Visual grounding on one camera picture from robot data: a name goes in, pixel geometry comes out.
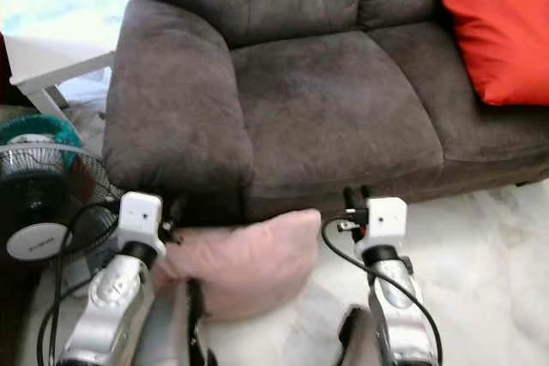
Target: pink pillow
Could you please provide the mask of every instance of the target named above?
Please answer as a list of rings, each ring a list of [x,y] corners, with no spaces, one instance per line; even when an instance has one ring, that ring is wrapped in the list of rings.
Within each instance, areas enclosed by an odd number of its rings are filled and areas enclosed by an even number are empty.
[[[156,289],[198,279],[207,318],[229,321],[257,315],[298,295],[318,255],[320,213],[282,214],[236,230],[183,229],[181,244],[153,268]]]

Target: black cable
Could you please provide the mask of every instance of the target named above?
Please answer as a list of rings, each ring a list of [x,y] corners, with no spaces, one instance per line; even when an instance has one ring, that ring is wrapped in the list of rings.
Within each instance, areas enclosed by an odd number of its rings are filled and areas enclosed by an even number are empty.
[[[59,305],[60,305],[60,295],[61,295],[61,283],[63,280],[63,259],[67,252],[67,243],[69,241],[69,234],[75,232],[75,226],[78,223],[78,220],[86,213],[88,210],[103,207],[107,210],[111,210],[113,205],[116,205],[116,201],[101,201],[96,203],[89,203],[86,206],[82,207],[70,220],[69,225],[67,226],[67,231],[63,236],[63,241],[61,242],[61,248],[57,254],[55,260],[55,296],[53,299],[53,318],[51,319],[51,330],[50,330],[50,350],[48,355],[48,365],[55,366],[55,344],[57,340],[57,324],[59,321]],[[112,227],[116,227],[116,222],[108,230],[111,231]]]
[[[384,274],[376,271],[376,270],[373,270],[365,265],[363,265],[362,263],[360,263],[359,261],[356,261],[354,260],[352,257],[346,255],[345,253],[343,253],[342,251],[340,251],[339,249],[337,249],[333,243],[331,243],[331,241],[328,239],[328,235],[326,234],[326,229],[328,227],[328,225],[332,222],[334,222],[335,220],[348,220],[347,217],[345,216],[337,216],[333,219],[331,219],[330,221],[326,222],[323,224],[323,227],[322,227],[322,230],[321,230],[321,233],[322,233],[322,237],[323,237],[323,241],[326,243],[326,246],[328,246],[328,248],[334,252],[336,255],[338,255],[340,258],[348,261],[349,263],[351,263],[352,265],[358,267],[359,269],[365,271],[366,273],[370,274],[371,276],[373,276],[374,278],[380,278],[381,280],[384,280],[386,281],[387,283],[393,285],[396,289],[398,289],[404,296],[406,296],[408,299],[410,299],[412,301],[413,304],[415,304],[419,310],[421,310],[421,313],[423,313],[425,315],[425,317],[427,318],[427,321],[429,322],[429,324],[431,325],[431,328],[432,328],[432,332],[433,334],[435,335],[435,342],[437,344],[437,359],[438,359],[438,366],[443,366],[443,342],[440,338],[440,332],[438,331],[438,327],[437,327],[437,323],[435,322],[435,320],[432,318],[431,314],[429,313],[429,310],[427,310],[425,308],[425,306],[423,304],[421,304],[421,302],[417,299],[416,296],[414,296],[412,293],[410,293],[409,291],[407,291],[404,286],[402,286],[401,284],[399,284],[398,282],[394,281],[392,278],[388,277],[388,276],[385,276]]]
[[[69,288],[66,292],[64,292],[59,297],[59,301],[62,302],[64,299],[66,299],[68,296],[70,296],[72,293],[80,289],[81,287],[84,287],[89,282],[91,282],[92,279],[84,280],[81,283],[72,286]],[[44,335],[45,335],[45,329],[47,328],[48,321],[53,316],[53,312],[55,311],[55,304],[52,304],[51,307],[45,312],[44,319],[42,320],[42,323],[40,324],[40,329],[38,332],[38,339],[36,340],[36,361],[38,362],[38,366],[44,366]]]

